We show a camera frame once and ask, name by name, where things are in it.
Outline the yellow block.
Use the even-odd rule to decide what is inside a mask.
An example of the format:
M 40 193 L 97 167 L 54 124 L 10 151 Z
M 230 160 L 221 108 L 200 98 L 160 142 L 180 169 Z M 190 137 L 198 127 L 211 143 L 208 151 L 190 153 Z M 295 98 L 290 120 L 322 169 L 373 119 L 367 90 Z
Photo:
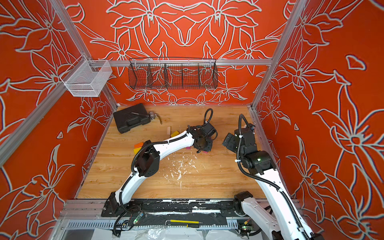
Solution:
M 142 149 L 141 147 L 140 148 L 135 148 L 134 149 L 134 154 L 136 155 L 141 149 Z
M 178 136 L 180 133 L 178 131 L 175 131 L 171 134 L 171 138 Z

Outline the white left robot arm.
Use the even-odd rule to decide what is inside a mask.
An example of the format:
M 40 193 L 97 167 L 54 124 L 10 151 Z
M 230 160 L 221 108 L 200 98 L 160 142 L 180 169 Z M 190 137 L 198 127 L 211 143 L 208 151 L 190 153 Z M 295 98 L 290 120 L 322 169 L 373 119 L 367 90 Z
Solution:
M 186 131 L 168 140 L 144 142 L 132 161 L 131 174 L 106 200 L 102 217 L 116 217 L 127 211 L 134 193 L 147 178 L 158 172 L 162 159 L 187 147 L 195 148 L 198 153 L 210 152 L 217 136 L 215 127 L 206 122 L 202 126 L 189 126 Z

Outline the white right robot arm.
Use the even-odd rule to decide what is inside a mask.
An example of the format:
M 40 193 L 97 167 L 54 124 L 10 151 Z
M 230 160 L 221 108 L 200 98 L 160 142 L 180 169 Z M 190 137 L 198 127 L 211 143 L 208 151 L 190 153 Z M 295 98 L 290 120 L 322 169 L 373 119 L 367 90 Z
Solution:
M 253 130 L 254 125 L 248 125 L 227 134 L 223 146 L 236 153 L 240 171 L 258 183 L 272 211 L 261 207 L 248 191 L 235 195 L 236 208 L 251 218 L 266 240 L 322 240 L 290 198 L 271 156 L 258 150 Z

